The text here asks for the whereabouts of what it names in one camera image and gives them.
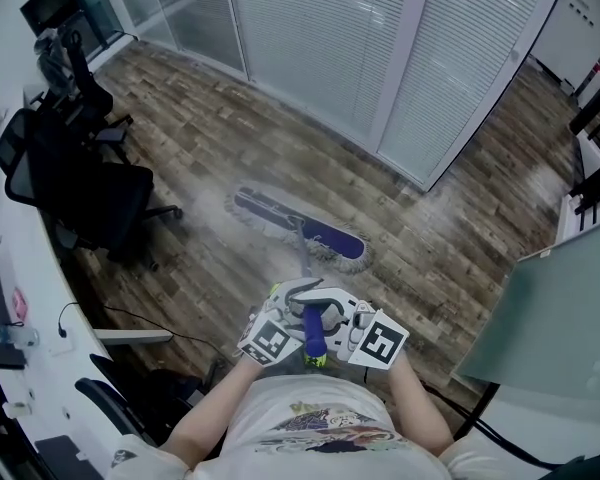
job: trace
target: white t-shirt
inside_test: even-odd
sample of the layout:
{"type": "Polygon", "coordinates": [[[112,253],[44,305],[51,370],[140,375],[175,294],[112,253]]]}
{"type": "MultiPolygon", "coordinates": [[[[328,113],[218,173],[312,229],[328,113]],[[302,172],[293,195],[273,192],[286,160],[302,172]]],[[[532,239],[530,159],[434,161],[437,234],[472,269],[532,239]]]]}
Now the white t-shirt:
{"type": "Polygon", "coordinates": [[[382,401],[351,382],[288,375],[255,382],[222,452],[193,472],[177,457],[123,436],[108,480],[347,480],[502,478],[495,459],[460,440],[436,458],[399,435],[382,401]]]}

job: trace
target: mop head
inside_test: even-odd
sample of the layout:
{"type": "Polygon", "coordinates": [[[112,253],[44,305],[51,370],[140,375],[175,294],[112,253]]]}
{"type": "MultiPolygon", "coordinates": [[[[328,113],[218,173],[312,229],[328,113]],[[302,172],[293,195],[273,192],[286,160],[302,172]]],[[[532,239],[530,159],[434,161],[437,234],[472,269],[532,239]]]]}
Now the mop head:
{"type": "Polygon", "coordinates": [[[302,219],[309,254],[345,274],[357,274],[371,265],[369,239],[324,210],[284,190],[256,182],[241,183],[227,198],[225,209],[240,222],[265,236],[298,246],[293,219],[302,219]]]}

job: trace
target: wooden floor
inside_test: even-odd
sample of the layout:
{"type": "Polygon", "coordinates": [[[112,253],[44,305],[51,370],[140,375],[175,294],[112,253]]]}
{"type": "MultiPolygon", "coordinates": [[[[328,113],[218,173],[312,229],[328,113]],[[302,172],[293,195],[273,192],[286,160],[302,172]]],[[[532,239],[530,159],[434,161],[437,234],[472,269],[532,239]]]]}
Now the wooden floor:
{"type": "MultiPolygon", "coordinates": [[[[365,272],[315,270],[400,321],[412,333],[409,354],[420,376],[475,403],[454,367],[514,262],[553,242],[571,183],[566,124],[574,111],[553,82],[523,67],[452,167],[422,194],[359,148],[187,58],[134,43],[97,79],[114,95],[116,113],[135,119],[127,150],[153,170],[155,202],[185,212],[182,221],[150,224],[156,273],[113,264],[103,251],[76,254],[103,303],[209,339],[231,357],[248,308],[259,306],[274,282],[299,273],[293,249],[224,210],[238,181],[263,181],[371,238],[376,255],[365,272]]],[[[109,316],[116,325],[151,328],[109,316]]],[[[135,353],[149,366],[194,373],[214,355],[184,339],[135,353]]],[[[386,398],[382,375],[369,382],[386,398]]]]}

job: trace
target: metal rod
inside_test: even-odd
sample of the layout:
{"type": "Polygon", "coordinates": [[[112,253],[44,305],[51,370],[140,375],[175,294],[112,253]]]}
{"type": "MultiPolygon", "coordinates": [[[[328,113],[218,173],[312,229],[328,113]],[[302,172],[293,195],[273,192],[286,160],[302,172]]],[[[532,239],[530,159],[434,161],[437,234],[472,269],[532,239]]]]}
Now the metal rod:
{"type": "Polygon", "coordinates": [[[296,233],[298,235],[298,252],[300,254],[300,270],[302,271],[302,277],[312,277],[309,251],[307,249],[307,244],[304,241],[304,233],[302,232],[302,219],[295,215],[290,215],[288,219],[289,222],[296,227],[296,233]]]}

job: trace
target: door frame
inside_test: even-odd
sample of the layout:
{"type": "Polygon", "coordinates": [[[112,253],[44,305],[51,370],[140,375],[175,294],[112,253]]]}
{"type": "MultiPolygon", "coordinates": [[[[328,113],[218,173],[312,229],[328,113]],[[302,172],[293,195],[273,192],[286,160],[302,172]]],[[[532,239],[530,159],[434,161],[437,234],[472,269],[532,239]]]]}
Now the door frame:
{"type": "Polygon", "coordinates": [[[549,19],[558,0],[538,0],[536,6],[529,16],[529,20],[522,29],[518,40],[513,46],[508,59],[496,75],[491,87],[485,94],[484,98],[476,108],[475,112],[469,118],[464,128],[453,142],[449,150],[442,157],[438,165],[431,172],[429,177],[420,185],[420,188],[425,192],[440,179],[444,172],[449,168],[455,158],[460,154],[462,149],[467,145],[469,140],[480,129],[485,119],[498,104],[498,101],[506,91],[507,87],[513,80],[522,63],[526,60],[533,44],[540,35],[542,28],[549,19]]]}
{"type": "Polygon", "coordinates": [[[427,0],[404,0],[402,3],[402,13],[400,14],[400,24],[396,40],[393,43],[393,51],[391,52],[391,60],[387,66],[385,73],[384,84],[378,99],[378,107],[376,115],[373,118],[371,132],[366,141],[364,148],[378,156],[380,143],[384,137],[385,129],[389,123],[391,112],[398,96],[398,90],[402,83],[402,77],[407,69],[413,43],[416,40],[418,26],[422,18],[422,11],[427,0]]]}

